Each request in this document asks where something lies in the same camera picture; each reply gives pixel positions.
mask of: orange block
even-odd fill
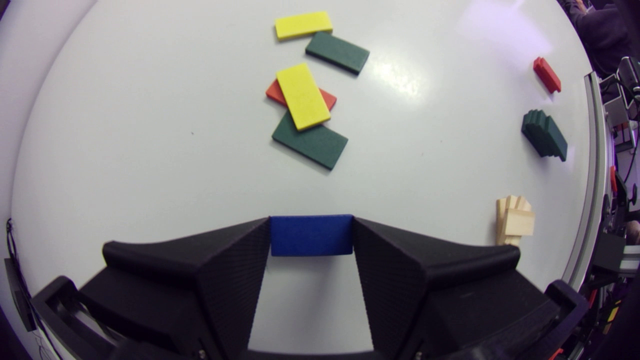
[[[326,103],[326,107],[329,110],[331,110],[333,108],[333,105],[335,105],[335,102],[338,100],[338,98],[336,98],[332,94],[329,94],[328,92],[322,89],[319,89],[319,90],[320,90],[320,94],[322,95],[322,98],[324,99],[324,102]],[[266,94],[269,99],[277,102],[282,106],[287,106],[287,101],[284,99],[284,94],[282,93],[282,89],[280,88],[278,79],[275,79],[271,83],[271,86],[269,86],[269,88],[267,89]]]

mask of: yellow block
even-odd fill
[[[276,78],[298,131],[331,118],[320,89],[306,63],[278,71]]]
[[[326,12],[304,13],[276,19],[278,40],[301,37],[318,31],[333,31],[333,25]]]
[[[611,314],[609,314],[609,319],[607,320],[607,322],[612,322],[613,319],[616,318],[616,314],[618,314],[618,307],[614,307],[613,310],[611,310]]]

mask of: black cable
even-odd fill
[[[33,313],[33,319],[35,320],[36,325],[40,328],[45,338],[47,338],[47,341],[49,342],[51,349],[53,349],[53,352],[56,354],[58,359],[63,360],[63,357],[58,352],[58,349],[56,349],[55,345],[53,345],[53,342],[49,337],[49,332],[44,327],[44,324],[42,323],[40,317],[38,316],[38,312],[36,311],[35,307],[33,307],[31,303],[31,293],[29,292],[29,288],[27,287],[27,282],[24,280],[24,277],[22,276],[22,270],[20,269],[20,261],[18,260],[18,249],[15,246],[15,239],[13,238],[13,224],[11,223],[11,218],[9,218],[9,220],[6,221],[6,247],[7,247],[7,250],[9,251],[9,258],[11,259],[15,267],[15,272],[18,277],[18,284],[20,285],[22,292],[25,294],[25,296],[27,296],[27,303],[29,304],[31,313]]]
[[[638,121],[638,126],[636,127],[636,146],[634,147],[634,155],[631,157],[631,163],[629,164],[629,170],[627,171],[627,176],[625,176],[625,184],[629,179],[629,175],[631,174],[631,168],[634,167],[634,161],[636,160],[636,153],[638,152],[638,142],[640,142],[640,107],[638,106],[638,102],[636,103],[636,118],[635,121]]]

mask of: round table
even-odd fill
[[[359,76],[279,42],[274,20],[326,10],[370,50]],[[562,81],[549,95],[543,56]],[[307,62],[337,96],[349,142],[326,170],[272,141],[285,109],[264,91]],[[555,0],[99,1],[60,52],[22,141],[13,218],[35,293],[81,286],[109,240],[180,238],[268,215],[352,213],[458,243],[495,243],[495,201],[536,213],[518,270],[544,290],[567,266],[584,207],[589,124],[582,45]],[[520,133],[553,116],[568,158]],[[372,348],[355,258],[268,259],[250,348]]]

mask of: rectangular block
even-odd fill
[[[332,94],[329,94],[328,92],[320,88],[318,88],[318,90],[320,90],[320,94],[324,99],[324,103],[326,104],[326,107],[329,110],[331,110],[333,108],[333,105],[335,105],[335,102],[338,100],[338,98],[336,98]],[[280,83],[278,83],[278,79],[275,79],[271,83],[271,85],[269,86],[265,94],[267,94],[267,97],[269,97],[271,100],[274,100],[278,104],[282,106],[287,106],[287,101],[284,99],[284,94],[282,93],[282,89],[280,88]]]
[[[353,252],[353,215],[271,217],[272,256],[328,256]]]
[[[316,33],[305,52],[356,75],[362,71],[369,57],[368,50],[325,32]]]
[[[562,84],[556,73],[544,58],[536,58],[533,61],[533,70],[536,72],[549,93],[562,91]]]
[[[278,40],[302,37],[317,31],[333,30],[327,12],[304,13],[276,19],[276,36]]]
[[[507,209],[515,209],[517,202],[518,202],[518,197],[517,196],[513,196],[513,195],[507,196],[506,208]]]
[[[516,201],[516,209],[524,210],[524,211],[530,211],[531,210],[531,204],[529,204],[529,202],[527,201],[527,199],[524,196],[518,196],[518,200]]]
[[[495,243],[502,245],[504,237],[502,236],[502,222],[504,221],[504,212],[507,210],[507,198],[495,201]]]
[[[567,144],[562,132],[558,129],[556,122],[552,117],[547,117],[547,133],[553,142],[554,150],[556,151],[556,156],[560,157],[560,160],[566,161],[566,149]]]
[[[329,108],[306,63],[278,71],[276,78],[298,131],[331,118]]]
[[[544,130],[546,115],[544,111],[534,110],[531,121],[526,125],[527,130],[531,134],[534,142],[533,145],[541,156],[553,156],[547,134]]]
[[[531,143],[538,155],[540,155],[540,157],[542,158],[545,156],[544,152],[540,149],[537,138],[532,134],[532,132],[529,131],[529,124],[531,124],[532,118],[535,116],[535,114],[536,112],[534,110],[529,110],[529,112],[524,115],[524,117],[522,118],[522,127],[520,128],[520,131],[524,134],[529,143]]]
[[[533,235],[533,225],[536,221],[536,214],[531,211],[518,209],[507,209],[504,216],[505,235]]]
[[[297,131],[289,111],[282,117],[271,137],[329,170],[338,162],[348,141],[322,125],[303,132]]]
[[[522,238],[522,236],[505,236],[504,244],[505,245],[513,245],[513,246],[519,247],[521,238]]]

